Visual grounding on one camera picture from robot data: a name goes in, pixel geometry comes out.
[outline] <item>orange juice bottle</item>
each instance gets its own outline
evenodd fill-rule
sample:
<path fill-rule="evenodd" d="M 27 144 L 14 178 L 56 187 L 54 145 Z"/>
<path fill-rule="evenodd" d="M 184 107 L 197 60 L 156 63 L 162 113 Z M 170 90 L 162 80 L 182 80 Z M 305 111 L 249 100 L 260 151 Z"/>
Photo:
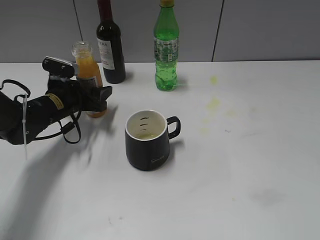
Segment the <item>orange juice bottle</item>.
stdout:
<path fill-rule="evenodd" d="M 72 55 L 78 65 L 79 73 L 76 76 L 77 81 L 85 89 L 100 88 L 103 86 L 100 69 L 92 55 L 92 47 L 87 41 L 77 41 L 72 46 Z M 92 118 L 99 118 L 106 113 L 105 111 L 87 111 Z"/>

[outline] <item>black mug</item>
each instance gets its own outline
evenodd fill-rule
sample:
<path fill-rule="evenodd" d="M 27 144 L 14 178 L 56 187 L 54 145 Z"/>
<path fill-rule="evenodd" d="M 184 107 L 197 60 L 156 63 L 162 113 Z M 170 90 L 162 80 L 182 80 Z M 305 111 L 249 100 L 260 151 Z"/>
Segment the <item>black mug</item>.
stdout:
<path fill-rule="evenodd" d="M 168 125 L 176 123 L 173 132 Z M 129 163 L 143 171 L 151 171 L 167 160 L 169 139 L 180 134 L 181 123 L 176 116 L 166 119 L 154 110 L 142 110 L 131 115 L 125 124 L 125 151 Z"/>

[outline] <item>wine bottle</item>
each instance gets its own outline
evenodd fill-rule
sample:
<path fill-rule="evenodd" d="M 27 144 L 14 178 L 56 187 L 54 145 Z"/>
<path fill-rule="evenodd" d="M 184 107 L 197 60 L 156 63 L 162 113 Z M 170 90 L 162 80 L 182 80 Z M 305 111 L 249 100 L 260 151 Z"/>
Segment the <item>wine bottle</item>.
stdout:
<path fill-rule="evenodd" d="M 125 61 L 120 28 L 113 21 L 110 0 L 97 0 L 101 23 L 96 29 L 99 52 L 105 79 L 110 84 L 125 80 Z"/>

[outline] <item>bottle label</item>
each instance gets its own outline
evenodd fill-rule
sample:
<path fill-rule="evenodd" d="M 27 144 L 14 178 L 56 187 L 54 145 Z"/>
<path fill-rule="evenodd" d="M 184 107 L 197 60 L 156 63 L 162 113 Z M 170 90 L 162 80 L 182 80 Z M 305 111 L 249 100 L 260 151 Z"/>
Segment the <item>bottle label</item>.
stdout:
<path fill-rule="evenodd" d="M 76 77 L 76 79 L 80 83 L 80 85 L 86 90 L 98 87 L 98 81 L 96 76 L 89 78 Z"/>
<path fill-rule="evenodd" d="M 47 96 L 47 97 L 49 97 L 51 99 L 51 101 L 56 106 L 56 109 L 61 110 L 61 109 L 63 109 L 65 107 L 64 103 L 61 101 L 61 99 L 57 95 L 55 95 L 53 93 L 48 93 L 45 96 Z"/>
<path fill-rule="evenodd" d="M 155 60 L 170 63 L 178 60 L 179 38 L 163 41 L 154 38 L 154 57 Z"/>
<path fill-rule="evenodd" d="M 98 39 L 98 46 L 100 51 L 100 57 L 102 66 L 104 69 L 115 70 L 114 56 L 111 48 L 111 41 L 105 41 Z"/>

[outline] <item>glass bottle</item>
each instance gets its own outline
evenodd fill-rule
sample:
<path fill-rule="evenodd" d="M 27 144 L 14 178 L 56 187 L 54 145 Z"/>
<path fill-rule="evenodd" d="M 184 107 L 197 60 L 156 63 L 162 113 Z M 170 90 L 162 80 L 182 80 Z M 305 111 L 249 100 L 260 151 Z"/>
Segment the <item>glass bottle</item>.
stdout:
<path fill-rule="evenodd" d="M 110 0 L 97 0 L 101 23 L 96 36 L 105 79 L 119 84 L 126 78 L 120 28 L 113 21 Z"/>
<path fill-rule="evenodd" d="M 72 46 L 72 55 L 75 57 L 75 62 L 78 65 L 79 73 L 76 76 L 77 81 L 85 89 L 103 87 L 101 80 L 100 69 L 92 55 L 92 47 L 87 41 L 77 41 Z M 92 118 L 99 118 L 106 113 L 87 111 Z"/>

